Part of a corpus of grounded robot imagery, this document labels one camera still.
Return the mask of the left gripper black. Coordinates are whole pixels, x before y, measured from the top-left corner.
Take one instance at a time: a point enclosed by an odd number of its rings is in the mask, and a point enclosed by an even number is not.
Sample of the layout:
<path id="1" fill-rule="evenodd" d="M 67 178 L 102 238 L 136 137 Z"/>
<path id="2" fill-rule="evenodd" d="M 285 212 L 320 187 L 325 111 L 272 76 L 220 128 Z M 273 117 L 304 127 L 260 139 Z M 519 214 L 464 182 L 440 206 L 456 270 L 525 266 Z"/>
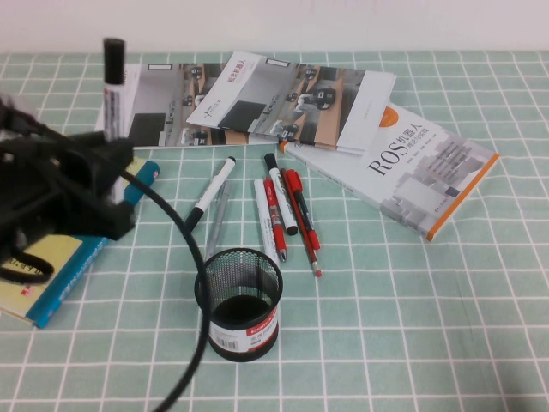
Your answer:
<path id="1" fill-rule="evenodd" d="M 35 243 L 49 234 L 119 240 L 134 226 L 131 203 L 103 205 L 103 190 L 118 178 L 82 149 L 126 168 L 129 139 L 108 142 L 103 131 L 72 135 L 78 149 L 40 137 L 1 142 L 1 241 Z"/>

